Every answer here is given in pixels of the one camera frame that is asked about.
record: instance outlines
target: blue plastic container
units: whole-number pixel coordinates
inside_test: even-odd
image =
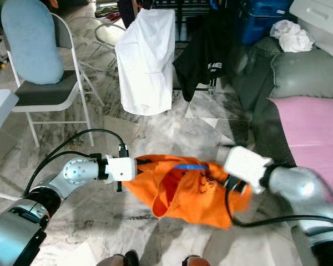
[[[236,19],[240,43],[250,45],[270,32],[274,23],[294,21],[289,12],[293,0],[241,0]]]

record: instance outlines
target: white crumpled cloth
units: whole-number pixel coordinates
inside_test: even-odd
[[[312,50],[312,45],[315,43],[312,36],[301,29],[300,25],[286,19],[273,25],[270,36],[279,40],[284,52],[308,52]]]

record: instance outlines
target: blue stripe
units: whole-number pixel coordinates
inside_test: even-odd
[[[206,170],[207,166],[204,165],[176,165],[174,169],[181,169],[181,170]]]

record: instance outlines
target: pink fabric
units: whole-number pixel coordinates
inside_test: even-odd
[[[315,170],[333,189],[333,99],[297,96],[271,101],[296,164]]]

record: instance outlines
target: marble floor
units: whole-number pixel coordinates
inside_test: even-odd
[[[105,102],[105,106],[100,106],[94,96],[87,96],[93,127],[121,134],[134,157],[173,154],[224,163],[228,149],[223,145],[239,143],[254,147],[249,115],[239,105],[225,79],[218,80],[216,93],[198,91],[190,103],[184,101],[180,91],[174,91],[172,109],[159,115],[146,117],[125,112],[120,104],[117,71],[97,70],[110,62],[110,51],[101,48],[89,57],[96,49],[89,35],[92,25],[74,19],[91,17],[94,5],[72,9],[63,16],[73,31],[87,28],[84,38],[75,39],[78,58],[90,65],[85,70]],[[62,57],[65,66],[71,67],[65,51]],[[0,71],[1,89],[15,91],[13,81],[10,68]],[[34,118],[78,119],[82,116],[80,106],[80,101],[76,100],[65,111],[35,114]],[[62,141],[85,127],[49,124],[36,129],[41,142],[38,149],[24,114],[11,113],[1,128],[1,192],[19,197],[39,162]],[[95,147],[91,147],[87,136],[82,136],[66,150],[117,154],[118,143],[110,136],[96,133],[94,140]],[[66,156],[50,163],[37,182],[45,175],[59,172],[70,158]],[[9,200],[0,199],[0,212],[10,204]],[[254,198],[244,219],[261,219],[278,211],[271,197],[262,195]],[[129,192],[116,193],[114,185],[101,182],[92,182],[75,191],[53,217],[46,232],[47,238],[32,265],[95,265],[107,256],[129,249],[138,252],[142,266],[180,266],[191,254],[206,258],[212,266],[301,265],[284,224],[222,231],[187,224],[181,219],[156,219],[150,209]]]

